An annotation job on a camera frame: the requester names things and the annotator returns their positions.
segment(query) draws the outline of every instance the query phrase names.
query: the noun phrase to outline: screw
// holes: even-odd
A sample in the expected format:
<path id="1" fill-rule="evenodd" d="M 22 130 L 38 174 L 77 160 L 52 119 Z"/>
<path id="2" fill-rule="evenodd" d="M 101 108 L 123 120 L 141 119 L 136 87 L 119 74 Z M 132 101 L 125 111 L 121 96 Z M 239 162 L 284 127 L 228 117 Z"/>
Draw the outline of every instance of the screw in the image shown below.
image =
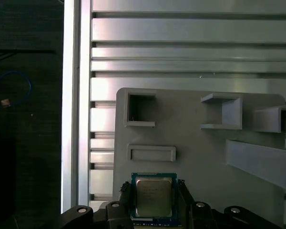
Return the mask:
<path id="1" fill-rule="evenodd" d="M 196 206 L 199 207 L 199 208 L 203 208 L 204 207 L 204 203 L 197 203 Z"/>
<path id="2" fill-rule="evenodd" d="M 233 213 L 239 213 L 240 210 L 238 208 L 231 208 L 231 212 Z"/>
<path id="3" fill-rule="evenodd" d="M 81 208 L 81 209 L 78 209 L 77 211 L 78 211 L 79 213 L 84 213 L 84 212 L 87 211 L 87 209 Z"/>

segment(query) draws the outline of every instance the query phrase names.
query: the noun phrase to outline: black surface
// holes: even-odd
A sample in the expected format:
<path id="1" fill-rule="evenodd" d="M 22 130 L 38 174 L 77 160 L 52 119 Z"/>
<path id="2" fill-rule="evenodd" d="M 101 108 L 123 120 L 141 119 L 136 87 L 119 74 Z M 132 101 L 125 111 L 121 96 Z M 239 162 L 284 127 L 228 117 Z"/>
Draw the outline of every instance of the black surface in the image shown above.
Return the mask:
<path id="1" fill-rule="evenodd" d="M 15 202 L 19 228 L 39 228 L 60 214 L 61 59 L 54 54 L 17 54 L 1 64 L 0 75 L 22 71 L 33 90 L 25 102 L 0 109 L 0 206 L 6 203 L 13 209 Z M 23 78 L 10 75 L 0 82 L 0 101 L 21 98 L 27 89 Z M 8 166 L 12 161 L 16 172 Z"/>

